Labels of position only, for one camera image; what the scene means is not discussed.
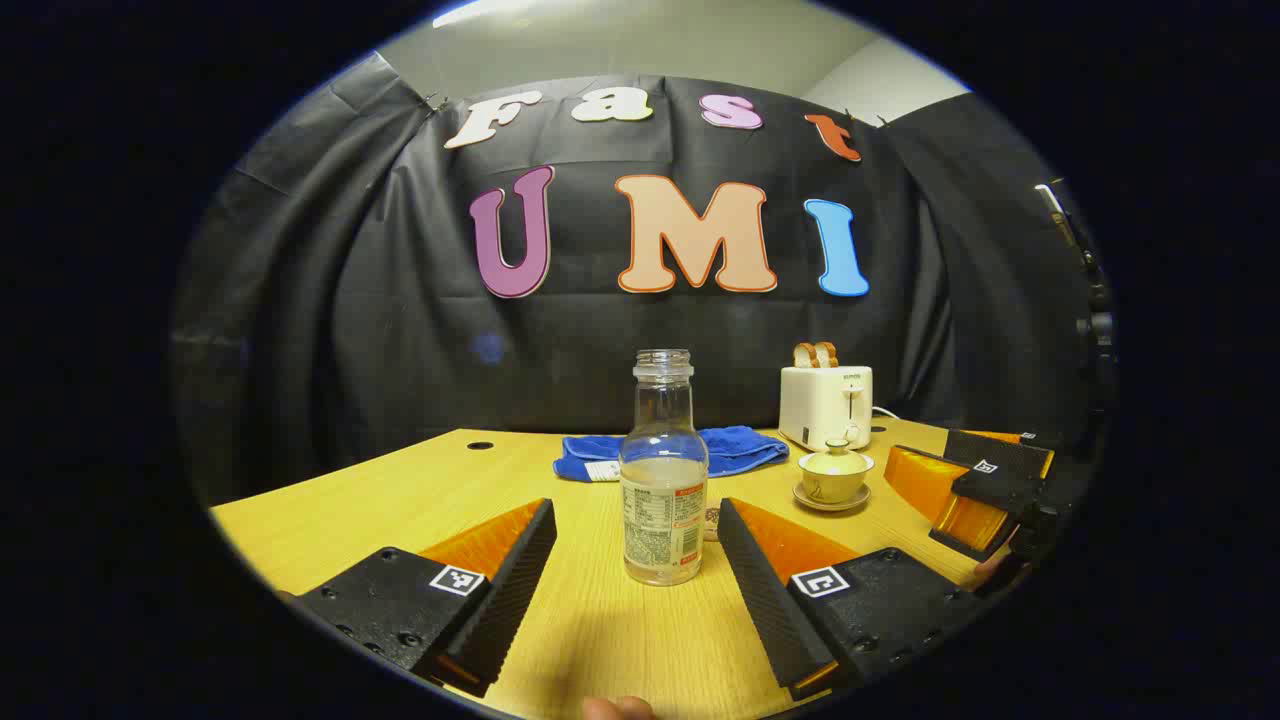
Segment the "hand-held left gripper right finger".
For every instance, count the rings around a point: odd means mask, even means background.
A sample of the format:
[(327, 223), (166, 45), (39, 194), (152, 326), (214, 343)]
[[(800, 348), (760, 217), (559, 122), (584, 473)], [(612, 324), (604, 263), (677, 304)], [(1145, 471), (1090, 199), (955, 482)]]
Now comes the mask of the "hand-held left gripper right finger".
[(905, 550), (859, 553), (740, 498), (721, 501), (718, 538), (774, 679), (794, 700), (877, 682), (984, 607)]

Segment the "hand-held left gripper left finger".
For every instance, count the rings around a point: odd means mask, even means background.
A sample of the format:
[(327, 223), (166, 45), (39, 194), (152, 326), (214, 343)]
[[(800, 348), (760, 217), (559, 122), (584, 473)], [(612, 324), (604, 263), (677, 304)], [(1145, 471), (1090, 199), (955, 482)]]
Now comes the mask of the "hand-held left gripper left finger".
[(298, 607), (375, 657), (485, 696), (504, 666), (557, 539), (535, 498), (429, 548), (379, 548), (298, 597)]

